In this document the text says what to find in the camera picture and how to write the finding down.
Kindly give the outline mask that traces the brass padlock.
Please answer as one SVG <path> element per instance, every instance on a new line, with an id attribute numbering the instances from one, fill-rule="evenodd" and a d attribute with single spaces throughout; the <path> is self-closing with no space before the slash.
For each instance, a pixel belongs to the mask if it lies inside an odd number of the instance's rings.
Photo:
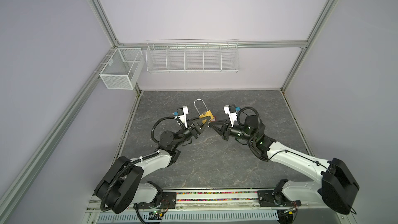
<path id="1" fill-rule="evenodd" d="M 215 119 L 213 113 L 202 99 L 196 99 L 193 104 L 203 124 L 209 125 Z"/>

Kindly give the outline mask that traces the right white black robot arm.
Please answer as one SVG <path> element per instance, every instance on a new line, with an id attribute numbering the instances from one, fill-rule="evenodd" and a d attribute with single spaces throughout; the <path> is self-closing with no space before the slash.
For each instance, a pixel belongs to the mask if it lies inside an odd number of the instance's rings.
<path id="1" fill-rule="evenodd" d="M 209 125 L 223 140 L 234 138 L 248 146 L 261 161 L 282 164 L 310 178 L 307 182 L 282 179 L 270 196 L 260 197 L 261 202 L 270 206 L 291 204 L 294 207 L 298 207 L 299 202 L 312 202 L 324 204 L 343 215 L 356 213 L 353 204 L 360 186 L 344 161 L 310 156 L 267 136 L 265 124 L 253 107 L 239 109 L 227 105 L 224 111 L 228 119 Z"/>

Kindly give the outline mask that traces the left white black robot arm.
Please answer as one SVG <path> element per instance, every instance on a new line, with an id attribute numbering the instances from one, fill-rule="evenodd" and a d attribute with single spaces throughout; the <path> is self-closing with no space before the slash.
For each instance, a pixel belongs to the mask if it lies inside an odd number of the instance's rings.
<path id="1" fill-rule="evenodd" d="M 180 130 L 164 131 L 160 138 L 156 139 L 154 136 L 156 127 L 166 120 L 175 120 L 181 127 Z M 185 122 L 172 116 L 159 119 L 151 129 L 151 138 L 157 144 L 157 150 L 135 159 L 125 156 L 117 158 L 98 183 L 94 194 L 101 201 L 100 210 L 120 214 L 131 204 L 161 206 L 162 188 L 151 181 L 143 183 L 142 179 L 174 164 L 180 155 L 178 147 L 185 142 L 191 142 L 193 138 L 197 139 L 210 120 L 209 116 L 188 119 Z"/>

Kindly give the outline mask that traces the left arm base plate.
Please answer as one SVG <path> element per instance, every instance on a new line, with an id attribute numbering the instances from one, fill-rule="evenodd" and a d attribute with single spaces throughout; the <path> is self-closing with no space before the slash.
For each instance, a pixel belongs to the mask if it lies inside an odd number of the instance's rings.
<path id="1" fill-rule="evenodd" d="M 156 196 L 150 203 L 138 203 L 138 209 L 174 209 L 177 203 L 177 192 L 167 191 Z"/>

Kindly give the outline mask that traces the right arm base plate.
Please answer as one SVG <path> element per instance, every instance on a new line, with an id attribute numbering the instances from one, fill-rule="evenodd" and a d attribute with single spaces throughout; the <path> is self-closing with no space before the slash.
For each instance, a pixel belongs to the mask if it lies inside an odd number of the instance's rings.
<path id="1" fill-rule="evenodd" d="M 273 190 L 258 190 L 258 201 L 261 207 L 300 207 L 300 200 L 288 200 L 282 193 L 274 193 Z"/>

